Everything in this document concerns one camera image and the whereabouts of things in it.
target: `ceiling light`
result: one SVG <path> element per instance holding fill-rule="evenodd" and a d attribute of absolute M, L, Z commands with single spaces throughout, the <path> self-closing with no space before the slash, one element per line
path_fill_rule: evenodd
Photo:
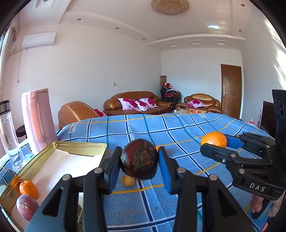
<path fill-rule="evenodd" d="M 209 25 L 208 28 L 219 29 L 218 25 Z"/>
<path fill-rule="evenodd" d="M 190 8 L 187 0 L 152 0 L 151 6 L 162 15 L 180 15 Z"/>

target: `brown leather armchair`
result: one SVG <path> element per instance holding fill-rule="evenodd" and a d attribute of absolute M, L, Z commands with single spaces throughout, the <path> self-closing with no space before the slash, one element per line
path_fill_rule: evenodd
<path fill-rule="evenodd" d="M 137 111 L 137 110 L 122 110 L 122 105 L 118 98 L 128 98 L 139 100 L 140 98 L 152 98 L 152 100 L 157 104 L 158 107 L 146 110 L 146 111 Z M 104 113 L 106 115 L 125 115 L 125 114 L 154 114 L 159 115 L 171 111 L 175 107 L 175 104 L 172 102 L 159 101 L 157 95 L 149 91 L 134 91 L 134 92 L 125 92 L 118 93 L 114 95 L 111 99 L 108 99 L 104 103 Z"/>
<path fill-rule="evenodd" d="M 187 102 L 192 100 L 200 100 L 206 107 L 200 107 L 197 108 L 200 112 L 203 113 L 220 113 L 221 114 L 221 108 L 220 108 L 220 102 L 219 100 L 213 98 L 210 95 L 204 94 L 204 93 L 196 93 L 192 94 L 190 96 L 187 96 L 184 98 L 184 102 L 178 103 L 176 105 L 176 109 L 194 109 L 193 107 L 189 107 Z"/>
<path fill-rule="evenodd" d="M 98 118 L 99 115 L 87 104 L 82 101 L 73 101 L 64 104 L 59 110 L 59 128 L 71 123 L 79 122 L 88 118 Z"/>

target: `bottle lid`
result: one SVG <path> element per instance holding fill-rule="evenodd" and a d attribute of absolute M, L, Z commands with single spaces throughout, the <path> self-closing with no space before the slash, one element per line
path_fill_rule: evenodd
<path fill-rule="evenodd" d="M 10 100 L 0 102 L 0 115 L 10 112 Z"/>

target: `ceiling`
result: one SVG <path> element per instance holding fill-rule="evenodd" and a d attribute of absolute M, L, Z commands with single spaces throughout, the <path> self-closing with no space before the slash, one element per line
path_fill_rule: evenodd
<path fill-rule="evenodd" d="M 76 23 L 125 34 L 160 51 L 240 49 L 251 12 L 249 0 L 188 1 L 186 13 L 168 16 L 155 12 L 151 0 L 32 0 L 20 13 L 20 28 Z"/>

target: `bed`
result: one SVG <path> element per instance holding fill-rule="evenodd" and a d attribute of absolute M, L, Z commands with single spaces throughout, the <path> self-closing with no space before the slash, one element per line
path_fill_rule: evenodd
<path fill-rule="evenodd" d="M 107 143 L 112 154 L 116 146 L 124 147 L 130 141 L 143 138 L 156 145 L 164 146 L 168 156 L 176 159 L 184 167 L 196 175 L 217 175 L 249 216 L 254 228 L 260 231 L 267 221 L 251 218 L 251 194 L 232 185 L 232 177 L 224 164 L 206 158 L 200 153 L 200 138 L 211 131 L 220 131 L 228 135 L 242 134 L 247 131 L 269 136 L 255 125 L 244 123 L 226 115 L 207 113 L 200 114 L 163 114 L 163 115 L 117 115 L 91 118 L 65 126 L 58 131 L 61 141 Z M 22 150 L 26 158 L 32 158 L 29 144 L 24 141 Z M 238 149 L 242 157 L 257 158 L 254 154 Z M 7 155 L 0 164 L 9 169 Z M 164 231 L 171 232 L 174 225 L 177 196 L 168 195 L 160 169 L 151 180 L 136 181 L 130 188 L 120 182 L 123 172 L 120 171 L 117 185 L 113 193 L 104 198 L 104 211 L 108 231 Z M 202 230 L 201 197 L 197 195 L 197 231 Z"/>

